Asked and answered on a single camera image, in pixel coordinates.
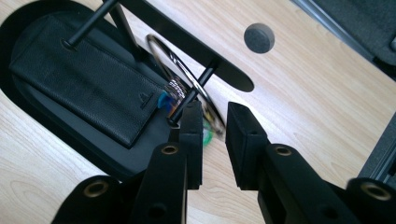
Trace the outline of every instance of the silver ring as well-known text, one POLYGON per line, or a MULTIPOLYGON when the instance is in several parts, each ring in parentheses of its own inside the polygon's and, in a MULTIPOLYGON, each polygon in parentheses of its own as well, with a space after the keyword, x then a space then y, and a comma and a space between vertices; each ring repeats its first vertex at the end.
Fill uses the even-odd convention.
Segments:
POLYGON ((169 60, 184 74, 184 76, 189 80, 191 85, 199 92, 199 94, 208 103, 208 105, 209 105, 208 109, 211 110, 210 112, 214 113, 220 120, 221 125, 223 127, 225 127, 224 121, 222 120, 222 118, 219 114, 219 111, 216 109, 215 105, 213 104, 213 101, 211 100, 209 94, 207 94, 207 92, 204 90, 204 88, 199 84, 198 80, 192 74, 192 71, 189 69, 189 67, 187 67, 187 65, 184 64, 183 61, 181 61, 180 58, 178 58, 177 55, 172 50, 170 50, 155 35, 147 35, 146 39, 148 41, 148 46, 151 50, 151 53, 152 53, 155 61, 160 66, 161 70, 166 75, 166 77, 169 79, 168 81, 171 81, 175 78, 172 75, 172 73, 169 71, 169 69, 163 64, 163 62, 161 61, 157 52, 155 51, 154 47, 151 46, 152 43, 156 44, 157 47, 160 48, 163 51, 163 53, 169 58, 169 60))

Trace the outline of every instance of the black plastic part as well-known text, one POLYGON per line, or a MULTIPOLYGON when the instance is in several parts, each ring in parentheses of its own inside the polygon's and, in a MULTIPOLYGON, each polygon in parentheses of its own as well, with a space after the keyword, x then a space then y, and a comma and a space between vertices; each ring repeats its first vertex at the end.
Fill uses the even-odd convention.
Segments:
POLYGON ((97 175, 79 183, 66 198, 52 223, 118 223, 122 208, 119 181, 97 175))
MULTIPOLYGON (((78 16, 70 18, 76 29, 93 13, 90 9, 71 1, 37 1, 26 5, 11 14, 0 28, 0 87, 5 95, 32 118, 60 137, 70 147, 83 155, 93 164, 119 180, 126 180, 145 170, 149 164, 152 150, 167 141, 170 128, 166 122, 167 112, 158 110, 153 113, 148 125, 140 134, 132 148, 127 148, 93 128, 63 106, 51 100, 47 95, 15 77, 8 69, 15 42, 33 21, 50 13, 71 12, 78 16)), ((128 52, 128 44, 117 29, 101 20, 88 34, 91 38, 105 36, 116 41, 117 46, 110 49, 122 49, 122 60, 133 60, 128 52)), ((155 65, 151 55, 142 50, 141 61, 135 62, 140 73, 150 76, 158 83, 165 81, 159 75, 161 71, 155 65)))
POLYGON ((267 133, 246 106, 228 103, 225 143, 237 186, 257 190, 257 161, 270 142, 267 133))
POLYGON ((217 64, 216 75, 229 85, 240 91, 253 91, 251 79, 239 68, 228 62, 203 42, 173 23, 158 9, 145 0, 120 0, 120 3, 136 15, 140 20, 190 55, 194 60, 208 67, 211 63, 217 64))
POLYGON ((283 223, 276 221, 279 211, 286 214, 284 223, 360 223, 294 148, 269 145, 263 152, 260 169, 265 173, 259 199, 265 202, 261 204, 265 220, 283 223), (268 188, 273 188, 277 197, 268 195, 268 188))
POLYGON ((178 135, 180 146, 188 153, 188 189, 198 189, 202 185, 203 135, 202 106, 195 101, 183 109, 178 135))
POLYGON ((396 190, 371 178, 356 178, 346 186, 346 204, 361 223, 395 223, 396 190))
POLYGON ((185 223, 187 151, 178 143, 154 149, 129 223, 185 223))

